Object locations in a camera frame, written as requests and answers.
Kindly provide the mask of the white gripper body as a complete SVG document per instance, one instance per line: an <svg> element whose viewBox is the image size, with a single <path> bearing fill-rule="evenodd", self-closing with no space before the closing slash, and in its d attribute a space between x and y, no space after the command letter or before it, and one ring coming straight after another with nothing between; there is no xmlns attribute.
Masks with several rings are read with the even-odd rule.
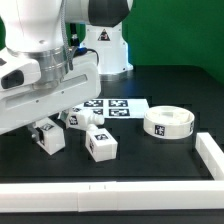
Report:
<svg viewBox="0 0 224 224"><path fill-rule="evenodd" d="M0 135L95 98L101 91L97 56L73 59L73 70L40 83L39 63L0 52Z"/></svg>

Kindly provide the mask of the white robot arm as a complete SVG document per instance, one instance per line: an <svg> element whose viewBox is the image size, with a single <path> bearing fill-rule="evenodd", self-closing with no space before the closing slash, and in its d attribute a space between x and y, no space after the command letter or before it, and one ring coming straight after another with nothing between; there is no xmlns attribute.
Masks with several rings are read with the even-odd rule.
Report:
<svg viewBox="0 0 224 224"><path fill-rule="evenodd" d="M95 98L97 59L75 56L66 25L114 27L133 0L0 0L0 135Z"/></svg>

